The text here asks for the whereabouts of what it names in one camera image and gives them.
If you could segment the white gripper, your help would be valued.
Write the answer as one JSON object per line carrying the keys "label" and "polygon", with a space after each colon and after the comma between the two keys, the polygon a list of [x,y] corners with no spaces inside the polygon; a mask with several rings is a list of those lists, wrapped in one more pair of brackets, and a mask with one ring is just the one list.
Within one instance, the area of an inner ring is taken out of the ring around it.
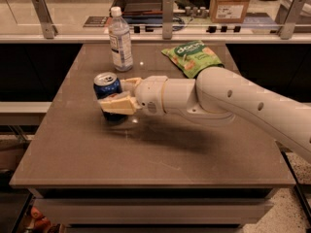
{"label": "white gripper", "polygon": [[142,108],[147,116],[163,116],[162,93],[167,80],[166,76],[124,79],[121,80],[122,90],[135,92],[135,97],[129,92],[122,92],[99,99],[98,103],[106,113],[129,116]]}

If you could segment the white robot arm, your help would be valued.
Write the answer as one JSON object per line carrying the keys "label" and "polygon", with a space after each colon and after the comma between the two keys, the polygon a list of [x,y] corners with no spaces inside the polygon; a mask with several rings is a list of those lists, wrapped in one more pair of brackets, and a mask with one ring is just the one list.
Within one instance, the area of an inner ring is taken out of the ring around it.
{"label": "white robot arm", "polygon": [[207,125],[226,125],[240,116],[311,162],[311,107],[225,68],[209,67],[195,79],[125,79],[121,81],[120,93],[98,103],[106,113],[177,114]]}

